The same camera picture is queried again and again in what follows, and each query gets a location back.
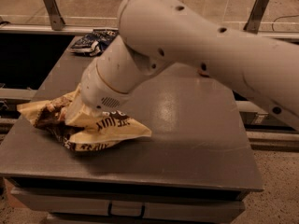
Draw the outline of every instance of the drawer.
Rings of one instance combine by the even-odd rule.
[[[22,189],[11,191],[17,199],[36,211],[102,217],[130,217],[144,220],[175,220],[227,223],[244,211],[239,201],[154,198],[136,201],[117,193],[61,189]]]

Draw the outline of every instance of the orange plastic wrapper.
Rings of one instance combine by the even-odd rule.
[[[66,125],[68,107],[79,93],[78,86],[75,91],[51,101],[18,105],[18,111],[34,127],[52,133],[63,146],[73,151],[99,151],[122,140],[151,137],[148,127],[120,111],[94,116],[91,112],[84,113],[86,107],[82,107],[80,113],[83,116],[73,119],[72,125]]]

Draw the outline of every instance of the tile floor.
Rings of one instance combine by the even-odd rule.
[[[116,26],[121,0],[56,0],[69,25]],[[181,0],[203,17],[242,30],[255,0]],[[299,0],[271,0],[265,11],[261,31],[299,31]],[[42,0],[0,0],[0,17],[16,24],[50,24]],[[254,150],[261,171],[264,192],[245,199],[246,211],[234,224],[299,223],[299,141],[290,151]],[[45,213],[11,208],[6,195],[0,197],[0,223],[45,223]]]

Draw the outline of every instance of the metal bracket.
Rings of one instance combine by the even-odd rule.
[[[255,4],[251,11],[250,17],[246,25],[244,26],[244,30],[249,33],[257,34],[259,32],[259,28],[261,25],[261,20],[263,18],[263,14],[269,0],[255,0]]]
[[[61,16],[55,0],[44,0],[45,7],[50,18],[50,25],[54,31],[60,31],[64,28],[65,22]]]

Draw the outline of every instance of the gray tabletop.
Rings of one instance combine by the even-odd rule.
[[[65,52],[35,100],[73,91],[92,58]],[[233,94],[175,64],[138,87],[122,112],[151,138],[74,153],[20,117],[0,146],[0,175],[183,188],[261,190],[262,180]]]

